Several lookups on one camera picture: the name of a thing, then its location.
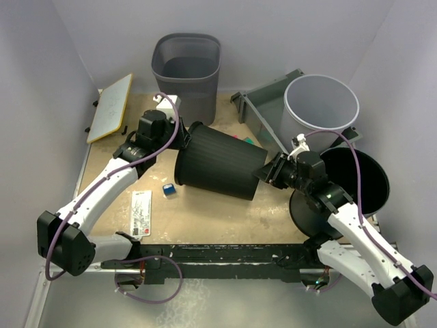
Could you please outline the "light grey round bin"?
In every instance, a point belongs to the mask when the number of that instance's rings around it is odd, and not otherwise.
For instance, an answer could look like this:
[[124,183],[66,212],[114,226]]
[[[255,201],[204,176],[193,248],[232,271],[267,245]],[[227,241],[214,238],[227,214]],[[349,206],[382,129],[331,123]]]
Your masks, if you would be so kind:
[[346,84],[325,75],[304,74],[284,91],[278,138],[291,152],[297,135],[320,130],[341,133],[359,113],[358,98]]

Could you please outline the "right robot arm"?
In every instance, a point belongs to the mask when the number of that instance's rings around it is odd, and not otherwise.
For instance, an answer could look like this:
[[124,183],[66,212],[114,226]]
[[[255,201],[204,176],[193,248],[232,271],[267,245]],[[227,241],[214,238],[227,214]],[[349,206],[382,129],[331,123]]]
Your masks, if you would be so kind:
[[400,325],[436,298],[432,271],[414,265],[375,230],[362,215],[361,204],[329,179],[319,154],[279,153],[253,174],[278,189],[290,187],[303,194],[309,208],[349,240],[354,252],[320,232],[308,240],[304,260],[310,267],[331,267],[357,285],[388,324]]

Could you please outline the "black smooth round bin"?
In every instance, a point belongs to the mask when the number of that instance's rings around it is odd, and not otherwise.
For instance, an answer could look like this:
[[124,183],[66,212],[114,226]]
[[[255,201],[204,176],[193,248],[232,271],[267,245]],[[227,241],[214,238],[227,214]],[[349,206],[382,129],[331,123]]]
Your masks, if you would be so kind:
[[[389,179],[376,160],[360,150],[355,153],[361,173],[362,214],[368,218],[386,204],[390,193]],[[330,180],[342,187],[354,202],[358,202],[356,164],[352,151],[349,148],[331,148],[324,151],[321,158]],[[343,237],[308,207],[304,195],[298,191],[293,192],[290,198],[289,210],[294,225],[304,235],[312,237],[325,232],[335,240]]]

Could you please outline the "grey mesh bin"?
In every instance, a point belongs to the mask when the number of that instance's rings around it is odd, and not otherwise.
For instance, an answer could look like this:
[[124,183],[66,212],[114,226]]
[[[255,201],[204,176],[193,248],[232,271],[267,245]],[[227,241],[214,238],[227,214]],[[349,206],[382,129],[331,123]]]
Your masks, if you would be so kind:
[[207,126],[214,122],[220,67],[221,43],[202,33],[162,37],[151,60],[159,90],[178,96],[179,113],[187,126],[197,121]]

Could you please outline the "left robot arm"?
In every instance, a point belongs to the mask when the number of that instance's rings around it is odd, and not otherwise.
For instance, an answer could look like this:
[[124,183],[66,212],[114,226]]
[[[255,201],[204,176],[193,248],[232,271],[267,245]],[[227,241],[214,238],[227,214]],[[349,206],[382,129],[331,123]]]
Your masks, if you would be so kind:
[[104,211],[130,185],[151,168],[166,149],[184,149],[191,136],[179,115],[170,118],[159,110],[146,111],[136,130],[113,153],[103,171],[70,203],[55,213],[44,211],[37,219],[37,246],[45,258],[48,280],[52,264],[72,276],[91,264],[117,260],[126,268],[138,265],[139,241],[124,232],[90,238]]

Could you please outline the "black ribbed bin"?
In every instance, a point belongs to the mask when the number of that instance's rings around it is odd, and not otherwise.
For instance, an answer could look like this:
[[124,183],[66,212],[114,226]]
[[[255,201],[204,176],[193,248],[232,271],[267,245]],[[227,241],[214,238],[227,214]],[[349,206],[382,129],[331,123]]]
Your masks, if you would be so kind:
[[264,166],[268,152],[201,122],[188,132],[191,140],[175,161],[176,184],[251,201],[259,183],[254,172]]

